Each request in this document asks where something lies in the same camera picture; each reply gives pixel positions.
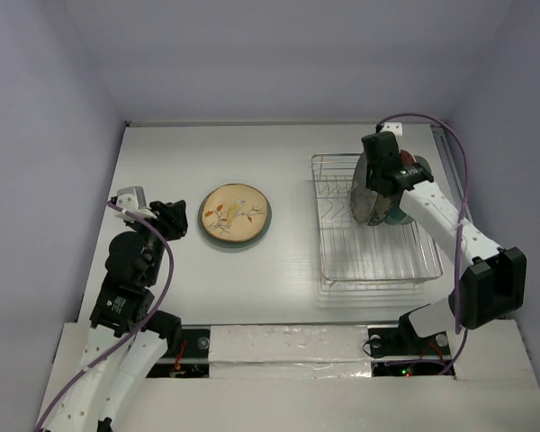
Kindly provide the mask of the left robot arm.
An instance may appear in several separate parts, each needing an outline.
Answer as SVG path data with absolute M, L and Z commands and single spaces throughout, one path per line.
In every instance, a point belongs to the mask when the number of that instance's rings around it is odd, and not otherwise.
M 128 231 L 110 243 L 106 275 L 89 318 L 78 369 L 37 422 L 38 431 L 115 431 L 157 360 L 184 347 L 179 317 L 159 310 L 150 290 L 164 259 L 175 272 L 170 242 L 188 230 L 185 201 L 134 204 L 133 193 L 110 199 Z

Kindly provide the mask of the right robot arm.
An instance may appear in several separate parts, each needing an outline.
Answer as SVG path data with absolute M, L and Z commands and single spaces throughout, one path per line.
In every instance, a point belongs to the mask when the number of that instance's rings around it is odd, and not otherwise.
M 438 335 L 478 329 L 523 306 L 527 258 L 480 232 L 438 186 L 430 170 L 401 155 L 394 133 L 384 130 L 361 139 L 350 194 L 358 223 L 383 224 L 400 210 L 420 225 L 454 266 L 454 288 L 442 300 L 400 316 L 394 327 L 369 331 L 364 352 L 373 359 L 424 356 Z

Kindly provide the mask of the teal blue plate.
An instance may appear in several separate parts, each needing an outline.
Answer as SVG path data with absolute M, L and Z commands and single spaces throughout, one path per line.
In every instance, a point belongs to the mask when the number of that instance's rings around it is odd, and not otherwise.
M 260 204 L 253 204 L 249 209 L 246 201 L 240 199 L 226 208 L 219 204 L 207 209 L 211 197 L 202 202 L 199 214 L 201 233 L 215 246 L 240 249 L 254 246 L 270 228 L 272 208 L 263 197 Z

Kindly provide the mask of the beige bird plate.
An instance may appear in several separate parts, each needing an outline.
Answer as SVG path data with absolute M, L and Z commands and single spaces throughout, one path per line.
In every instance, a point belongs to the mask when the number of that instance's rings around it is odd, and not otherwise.
M 224 184 L 213 190 L 204 198 L 198 216 L 209 239 L 232 246 L 261 238 L 272 219 L 266 196 L 248 184 Z

